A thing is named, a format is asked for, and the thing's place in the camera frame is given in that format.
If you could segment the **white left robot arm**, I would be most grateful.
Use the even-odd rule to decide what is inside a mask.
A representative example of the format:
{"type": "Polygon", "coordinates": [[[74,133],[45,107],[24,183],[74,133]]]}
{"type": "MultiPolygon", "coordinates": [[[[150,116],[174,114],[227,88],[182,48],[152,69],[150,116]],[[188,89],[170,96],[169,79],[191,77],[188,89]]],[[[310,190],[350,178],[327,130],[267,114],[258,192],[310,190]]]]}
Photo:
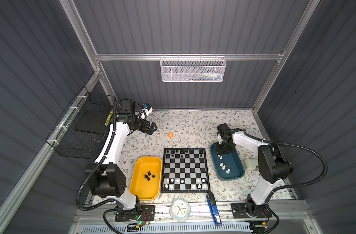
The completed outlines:
{"type": "Polygon", "coordinates": [[[126,101],[129,107],[118,110],[117,107],[122,101],[120,99],[114,103],[105,121],[109,132],[101,153],[95,162],[85,169],[86,179],[76,195],[79,210],[90,211],[112,202],[123,210],[131,211],[136,210],[140,204],[139,198],[127,189],[125,174],[118,164],[125,140],[130,134],[140,131],[151,135],[157,130],[157,126],[147,120],[153,111],[150,104],[140,104],[128,98],[126,101]],[[89,185],[93,195],[104,200],[94,205],[83,205],[80,200],[85,185],[89,185]]]}

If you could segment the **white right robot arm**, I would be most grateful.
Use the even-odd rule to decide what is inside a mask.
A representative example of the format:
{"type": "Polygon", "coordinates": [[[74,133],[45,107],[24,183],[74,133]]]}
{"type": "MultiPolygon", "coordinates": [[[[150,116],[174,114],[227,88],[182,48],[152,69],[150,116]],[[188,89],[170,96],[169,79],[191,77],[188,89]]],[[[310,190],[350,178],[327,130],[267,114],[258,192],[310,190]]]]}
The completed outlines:
{"type": "Polygon", "coordinates": [[[215,144],[218,154],[229,154],[237,145],[257,154],[260,179],[247,198],[247,204],[254,207],[269,202],[273,189],[293,172],[291,164],[284,159],[275,143],[248,134],[245,130],[231,129],[224,123],[217,127],[219,142],[215,144]]]}

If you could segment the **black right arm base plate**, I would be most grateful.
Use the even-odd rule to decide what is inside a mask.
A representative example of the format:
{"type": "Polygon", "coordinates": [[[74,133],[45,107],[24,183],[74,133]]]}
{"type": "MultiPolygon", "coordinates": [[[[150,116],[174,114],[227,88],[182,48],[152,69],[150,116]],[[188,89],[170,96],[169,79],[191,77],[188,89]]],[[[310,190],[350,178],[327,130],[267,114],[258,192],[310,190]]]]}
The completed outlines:
{"type": "Polygon", "coordinates": [[[266,205],[254,205],[249,202],[231,203],[234,218],[270,218],[271,212],[266,205]]]}

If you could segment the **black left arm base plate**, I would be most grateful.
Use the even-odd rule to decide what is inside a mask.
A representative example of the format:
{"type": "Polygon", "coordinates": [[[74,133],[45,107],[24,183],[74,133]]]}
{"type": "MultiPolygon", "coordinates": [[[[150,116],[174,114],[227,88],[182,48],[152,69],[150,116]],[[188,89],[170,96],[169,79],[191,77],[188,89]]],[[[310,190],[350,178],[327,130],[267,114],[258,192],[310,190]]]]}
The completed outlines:
{"type": "Polygon", "coordinates": [[[116,222],[127,221],[153,221],[155,205],[141,205],[132,210],[117,210],[114,213],[116,222]]]}

